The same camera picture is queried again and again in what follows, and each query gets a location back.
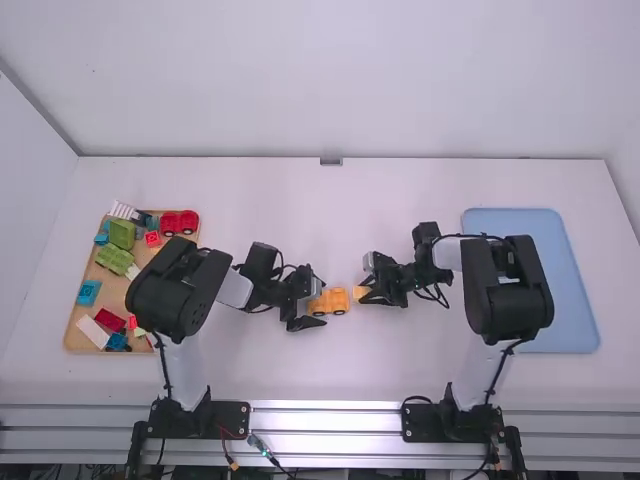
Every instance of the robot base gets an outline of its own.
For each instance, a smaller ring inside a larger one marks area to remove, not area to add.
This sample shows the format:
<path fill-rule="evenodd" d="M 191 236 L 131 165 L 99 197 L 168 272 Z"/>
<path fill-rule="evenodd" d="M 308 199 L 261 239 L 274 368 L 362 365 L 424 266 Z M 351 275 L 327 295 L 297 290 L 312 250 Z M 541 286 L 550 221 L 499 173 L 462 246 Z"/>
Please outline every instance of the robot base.
<path fill-rule="evenodd" d="M 212 401 L 209 391 L 193 412 L 168 398 L 151 404 L 146 438 L 247 438 L 251 406 L 247 402 Z"/>
<path fill-rule="evenodd" d="M 407 404 L 401 412 L 402 439 L 407 443 L 487 443 L 502 438 L 500 408 L 479 405 L 460 412 L 447 400 L 436 404 Z"/>

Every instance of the wooden tray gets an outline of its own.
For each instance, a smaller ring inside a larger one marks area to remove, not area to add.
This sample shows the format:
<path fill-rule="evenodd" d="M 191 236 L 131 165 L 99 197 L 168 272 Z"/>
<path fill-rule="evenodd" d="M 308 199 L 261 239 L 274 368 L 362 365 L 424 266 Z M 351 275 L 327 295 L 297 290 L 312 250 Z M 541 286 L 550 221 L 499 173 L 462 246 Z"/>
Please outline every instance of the wooden tray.
<path fill-rule="evenodd" d="M 145 211 L 152 215 L 162 215 L 163 213 L 172 210 Z M 100 230 L 100 227 L 104 224 L 105 220 L 107 220 L 108 218 L 113 217 L 105 215 L 102 218 L 100 225 L 98 225 L 96 234 Z M 197 242 L 200 228 L 201 225 L 198 225 L 198 230 L 196 230 L 193 234 L 180 234 L 180 236 Z M 163 244 L 168 241 L 166 237 L 161 238 Z M 119 277 L 115 273 L 112 273 L 106 268 L 101 267 L 93 260 L 99 248 L 101 247 L 94 244 L 93 248 L 91 249 L 91 255 L 89 256 L 89 259 L 87 261 L 87 267 L 84 271 L 84 275 L 82 276 L 82 282 L 80 282 L 80 285 L 78 285 L 78 291 L 80 291 L 80 287 L 85 280 L 98 280 L 102 282 L 102 287 L 100 288 L 100 292 L 98 293 L 98 297 L 96 298 L 93 307 L 84 307 L 82 305 L 77 305 L 75 303 L 76 299 L 73 299 L 74 306 L 71 310 L 69 322 L 67 323 L 67 330 L 64 334 L 65 348 L 72 353 L 97 353 L 101 355 L 130 355 L 131 353 L 153 353 L 153 349 L 149 346 L 149 343 L 147 342 L 145 337 L 136 338 L 133 335 L 133 331 L 129 329 L 127 329 L 127 338 L 129 340 L 129 345 L 132 348 L 131 352 L 101 351 L 76 326 L 76 322 L 80 319 L 80 317 L 87 314 L 91 318 L 95 318 L 96 314 L 100 311 L 101 308 L 109 310 L 110 312 L 114 313 L 124 320 L 128 320 L 129 318 L 129 312 L 127 312 L 127 309 L 124 307 L 124 297 L 131 282 L 124 275 Z M 147 263 L 149 263 L 156 252 L 157 249 L 151 249 L 147 247 L 147 242 L 144 240 L 144 238 L 142 240 L 136 240 L 135 245 L 131 250 L 131 253 L 135 257 L 134 262 L 140 268 L 140 270 L 142 270 L 142 268 L 147 265 Z"/>

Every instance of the black mounting bracket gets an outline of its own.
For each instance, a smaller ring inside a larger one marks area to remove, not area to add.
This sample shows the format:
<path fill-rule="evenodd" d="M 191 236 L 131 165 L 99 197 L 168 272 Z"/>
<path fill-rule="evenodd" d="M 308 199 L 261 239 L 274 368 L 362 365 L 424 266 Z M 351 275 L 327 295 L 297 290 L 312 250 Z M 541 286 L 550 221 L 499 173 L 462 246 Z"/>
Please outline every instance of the black mounting bracket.
<path fill-rule="evenodd" d="M 492 434 L 502 440 L 502 410 L 491 405 L 458 412 L 453 419 L 448 405 L 406 404 L 401 411 L 402 439 L 407 443 L 487 443 Z"/>
<path fill-rule="evenodd" d="M 185 412 L 174 400 L 157 399 L 151 404 L 149 420 L 136 422 L 133 426 L 127 480 L 138 478 L 147 438 L 243 440 L 249 435 L 250 413 L 248 402 L 211 400 L 210 390 L 193 412 Z"/>

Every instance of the white wall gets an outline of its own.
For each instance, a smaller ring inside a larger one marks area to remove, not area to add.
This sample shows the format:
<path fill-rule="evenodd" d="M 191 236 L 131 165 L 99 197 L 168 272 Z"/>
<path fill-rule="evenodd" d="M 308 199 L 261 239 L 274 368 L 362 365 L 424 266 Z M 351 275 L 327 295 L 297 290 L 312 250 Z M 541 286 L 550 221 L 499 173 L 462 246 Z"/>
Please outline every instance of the white wall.
<path fill-rule="evenodd" d="M 0 57 L 88 155 L 604 157 L 639 232 L 638 18 L 636 0 L 0 0 Z"/>
<path fill-rule="evenodd" d="M 77 162 L 73 151 L 0 72 L 0 353 Z"/>

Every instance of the green lego brick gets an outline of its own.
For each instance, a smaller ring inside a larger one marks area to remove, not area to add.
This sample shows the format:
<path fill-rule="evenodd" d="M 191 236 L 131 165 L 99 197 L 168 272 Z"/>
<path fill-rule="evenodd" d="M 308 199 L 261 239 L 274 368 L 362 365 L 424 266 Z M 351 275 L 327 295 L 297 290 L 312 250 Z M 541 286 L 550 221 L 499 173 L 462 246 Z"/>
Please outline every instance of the green lego brick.
<path fill-rule="evenodd" d="M 131 250 L 136 241 L 136 226 L 129 220 L 121 218 L 111 220 L 109 226 L 109 243 L 124 250 Z"/>
<path fill-rule="evenodd" d="M 108 268 L 116 275 L 124 275 L 133 263 L 133 260 L 133 255 L 112 243 L 107 243 L 98 250 L 94 258 L 94 261 L 98 265 Z"/>

